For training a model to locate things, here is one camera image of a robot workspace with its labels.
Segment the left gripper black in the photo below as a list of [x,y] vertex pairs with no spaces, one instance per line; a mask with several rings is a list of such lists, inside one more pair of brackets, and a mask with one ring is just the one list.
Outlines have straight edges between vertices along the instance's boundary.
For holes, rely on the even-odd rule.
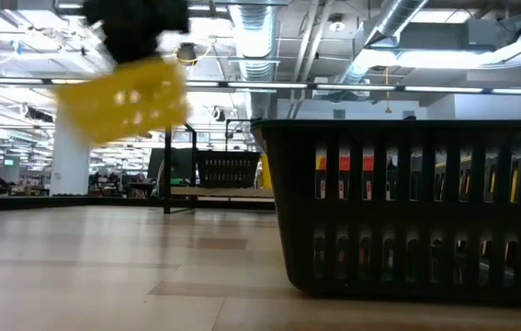
[[189,32],[187,0],[84,0],[82,12],[89,25],[101,22],[116,63],[157,57],[164,31]]

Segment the dark background screen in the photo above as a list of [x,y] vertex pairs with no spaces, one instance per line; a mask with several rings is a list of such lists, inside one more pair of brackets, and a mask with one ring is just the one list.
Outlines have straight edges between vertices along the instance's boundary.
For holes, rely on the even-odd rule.
[[[192,175],[192,150],[189,148],[171,149],[171,178],[191,179]],[[147,177],[157,179],[159,177],[160,166],[164,161],[164,148],[154,148],[151,150],[148,164]]]

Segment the smooth silver ventilation duct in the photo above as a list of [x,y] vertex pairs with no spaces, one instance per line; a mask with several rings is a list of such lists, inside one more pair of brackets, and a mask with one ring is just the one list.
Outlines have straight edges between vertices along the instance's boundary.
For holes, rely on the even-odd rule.
[[337,84],[357,85],[368,70],[396,59],[402,31],[429,0],[384,0],[378,15],[362,22],[354,37],[354,59],[336,79]]

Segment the black aluminium rig frame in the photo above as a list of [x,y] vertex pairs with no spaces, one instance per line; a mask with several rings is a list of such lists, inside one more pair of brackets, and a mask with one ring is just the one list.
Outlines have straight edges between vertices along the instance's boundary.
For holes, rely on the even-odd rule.
[[[163,208],[163,200],[102,198],[85,196],[61,197],[0,197],[0,211],[63,208],[80,206],[156,207]],[[233,209],[273,211],[274,201],[237,200],[172,200],[171,208],[178,209]]]

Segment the corrugated silver ventilation duct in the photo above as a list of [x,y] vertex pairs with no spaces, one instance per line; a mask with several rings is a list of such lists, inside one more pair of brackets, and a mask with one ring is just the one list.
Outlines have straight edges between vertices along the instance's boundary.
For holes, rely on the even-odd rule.
[[246,82],[272,81],[276,64],[277,9],[274,6],[228,6],[240,75]]

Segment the orange slotted plastic basket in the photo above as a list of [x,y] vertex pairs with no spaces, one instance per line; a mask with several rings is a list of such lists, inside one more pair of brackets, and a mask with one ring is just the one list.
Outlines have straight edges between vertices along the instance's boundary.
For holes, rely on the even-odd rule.
[[[373,171],[374,170],[374,157],[373,156],[364,156],[362,169],[364,171]],[[316,169],[317,170],[325,170],[327,166],[327,159],[324,155],[316,156]],[[349,171],[352,167],[351,157],[350,156],[340,156],[338,160],[338,167],[341,171]]]

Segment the long ceiling light strip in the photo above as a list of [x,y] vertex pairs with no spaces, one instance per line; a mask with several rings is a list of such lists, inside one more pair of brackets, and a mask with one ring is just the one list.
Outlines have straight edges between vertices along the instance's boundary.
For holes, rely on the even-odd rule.
[[[80,85],[85,79],[0,77],[0,85],[9,86],[66,86]],[[393,92],[521,96],[521,87],[462,87],[462,86],[403,86],[403,85],[341,85],[279,82],[186,81],[195,89],[248,89],[248,90],[315,90],[343,92]]]

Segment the white pillar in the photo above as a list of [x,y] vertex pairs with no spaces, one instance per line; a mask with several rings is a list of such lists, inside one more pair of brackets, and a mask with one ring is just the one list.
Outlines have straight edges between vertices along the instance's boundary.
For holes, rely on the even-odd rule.
[[64,116],[55,121],[50,195],[86,195],[90,143]]

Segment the black slotted plastic basket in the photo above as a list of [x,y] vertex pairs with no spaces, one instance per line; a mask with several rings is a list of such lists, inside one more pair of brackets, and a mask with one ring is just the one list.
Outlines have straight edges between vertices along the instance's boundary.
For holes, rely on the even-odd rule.
[[203,188],[251,188],[261,154],[247,151],[197,151]]
[[[336,296],[521,302],[521,120],[258,120],[290,283]],[[316,156],[327,159],[316,169]],[[340,156],[352,167],[341,171]],[[362,169],[374,157],[374,170]],[[460,158],[471,193],[459,200]],[[493,202],[484,163],[497,158]],[[435,200],[435,165],[446,162]]]

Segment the wooden shelf with black frame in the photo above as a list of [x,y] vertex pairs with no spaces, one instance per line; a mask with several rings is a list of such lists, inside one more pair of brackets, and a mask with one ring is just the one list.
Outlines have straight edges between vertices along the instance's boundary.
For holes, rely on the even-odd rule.
[[255,183],[251,188],[203,188],[200,185],[200,178],[197,166],[198,132],[190,124],[184,125],[186,132],[190,134],[193,160],[191,179],[185,186],[175,186],[171,178],[171,147],[172,134],[170,131],[164,133],[164,161],[160,168],[162,177],[159,179],[158,188],[162,191],[161,198],[164,201],[164,212],[171,213],[170,202],[172,200],[237,200],[237,201],[274,201],[274,194],[269,189],[256,188],[257,170]]

